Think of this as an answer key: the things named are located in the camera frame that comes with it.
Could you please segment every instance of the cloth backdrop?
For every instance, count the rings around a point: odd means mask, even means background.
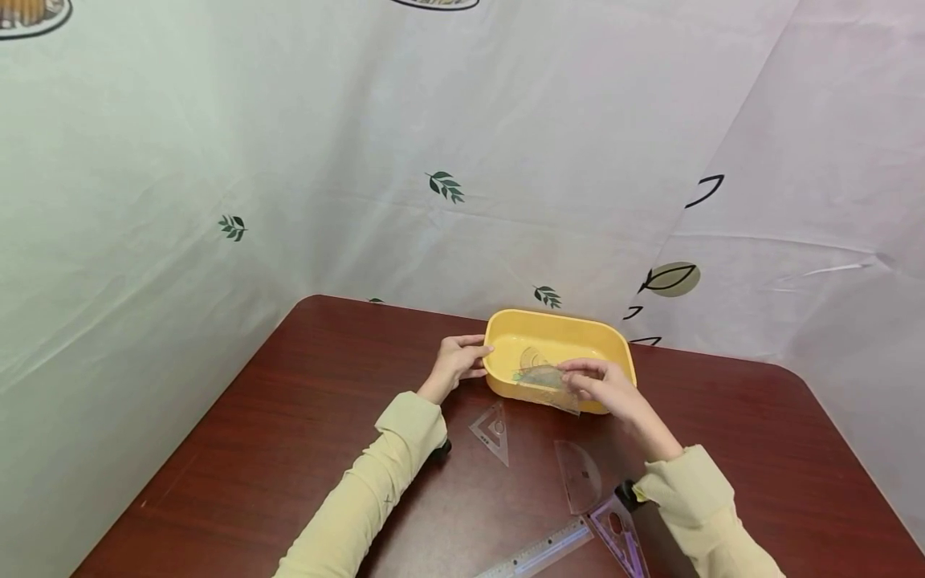
[[[68,575],[319,292],[784,363],[925,538],[925,13],[840,6],[4,13],[0,574]]]

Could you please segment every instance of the sleeve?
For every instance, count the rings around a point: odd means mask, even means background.
[[[700,446],[672,461],[646,464],[634,486],[659,514],[697,574],[705,578],[780,578],[774,559],[735,514],[732,486]]]
[[[401,494],[447,426],[440,408],[401,393],[376,422],[379,438],[340,483],[279,561],[276,578],[353,577]]]

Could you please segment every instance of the cuff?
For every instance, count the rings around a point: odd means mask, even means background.
[[[447,424],[443,421],[440,406],[421,398],[411,391],[395,397],[376,421],[379,433],[392,432],[408,444],[417,461],[423,463],[430,452],[447,439]]]
[[[685,527],[703,525],[734,498],[733,487],[702,446],[671,461],[647,463],[633,490],[641,500],[659,504],[665,522]]]

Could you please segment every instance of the straight ruler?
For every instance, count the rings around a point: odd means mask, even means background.
[[[564,528],[538,540],[476,578],[535,576],[594,539],[584,518],[574,518]]]

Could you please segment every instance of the dark red table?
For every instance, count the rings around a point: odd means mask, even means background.
[[[485,322],[331,297],[300,302],[74,574],[261,578],[426,377],[438,342]],[[773,365],[638,346],[639,386],[682,443],[703,444],[751,534],[791,578],[925,576],[925,558],[807,386]],[[588,449],[609,483],[641,460],[609,417],[505,400],[511,467],[468,425],[484,381],[444,406],[453,451],[428,464],[361,575],[473,576],[568,518],[553,440]],[[692,576],[652,506],[636,515],[653,576]],[[595,540],[544,576],[621,576]]]

